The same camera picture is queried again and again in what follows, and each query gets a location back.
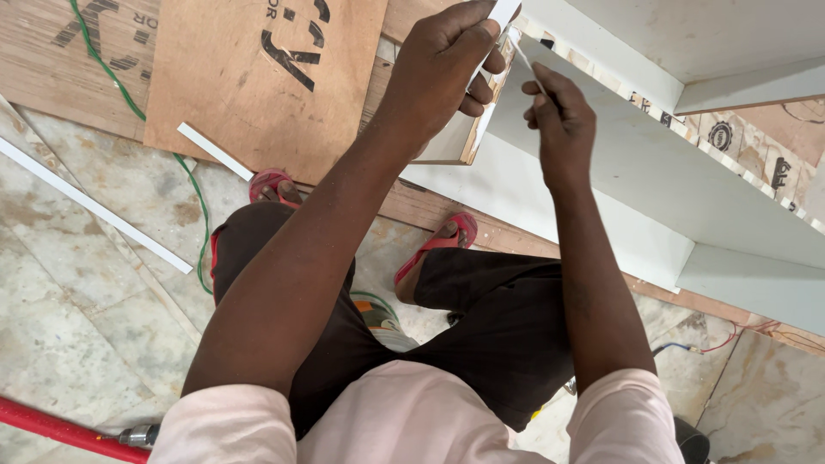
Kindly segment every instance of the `person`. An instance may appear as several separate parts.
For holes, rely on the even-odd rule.
[[[562,260],[468,249],[472,216],[450,218],[395,291],[464,317],[402,353],[349,296],[353,257],[396,177],[456,111],[480,116],[492,99],[479,75],[465,87],[483,60],[504,70],[499,25],[485,20],[493,4],[416,23],[375,117],[305,201],[281,171],[253,179],[252,204],[213,235],[217,308],[151,463],[548,462],[508,443],[573,373],[570,462],[683,462],[590,187],[596,116],[550,69],[534,67],[551,98],[537,82],[522,91],[535,96],[524,117]]]

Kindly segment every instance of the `pink shirt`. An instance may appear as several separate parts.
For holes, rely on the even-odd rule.
[[[582,394],[567,427],[570,462],[683,463],[670,406],[652,373],[625,369]],[[295,442],[277,391],[227,385],[179,400],[149,464],[547,463],[510,449],[511,430],[457,376],[392,361],[352,382]]]

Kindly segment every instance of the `sandal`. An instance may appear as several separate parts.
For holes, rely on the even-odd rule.
[[[455,221],[458,225],[455,234],[448,238],[448,239],[437,239],[435,238],[436,233],[444,228],[444,225],[451,220]],[[470,245],[473,244],[475,241],[475,236],[479,232],[479,225],[476,224],[475,218],[470,213],[459,213],[454,215],[453,217],[445,220],[441,225],[436,228],[436,231],[432,233],[430,239],[418,249],[418,251],[406,262],[404,265],[395,273],[395,277],[393,278],[393,283],[398,285],[398,282],[410,272],[410,269],[415,266],[418,261],[421,259],[421,256],[424,254],[425,251],[431,249],[441,249],[441,248],[457,248],[459,246],[459,235],[460,231],[463,230],[466,232],[467,236],[467,244],[464,248],[468,249]]]
[[[281,181],[292,182],[292,179],[278,168],[264,169],[263,171],[255,174],[253,178],[249,179],[249,202],[254,203],[257,201],[258,195],[261,194],[261,190],[263,190],[264,187],[270,187],[273,191],[275,191],[275,194],[278,196],[281,203],[292,206],[297,210],[300,207],[299,204],[293,203],[292,201],[287,201],[281,193],[278,192],[278,184],[281,183]]]

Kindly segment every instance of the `red hose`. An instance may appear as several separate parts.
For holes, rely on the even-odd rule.
[[[146,460],[149,459],[148,450],[121,445],[117,440],[98,440],[98,432],[19,405],[1,396],[0,422],[121,461],[146,464]]]

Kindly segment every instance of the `dark brown shorts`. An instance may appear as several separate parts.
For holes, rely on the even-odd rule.
[[[293,211],[260,201],[235,211],[215,230],[216,303]],[[353,259],[326,329],[295,373],[289,401],[298,439],[350,382],[394,359],[455,374],[517,432],[573,376],[558,259],[432,250],[422,267],[415,301],[464,317],[407,353],[390,351],[367,329],[349,297],[355,270]]]

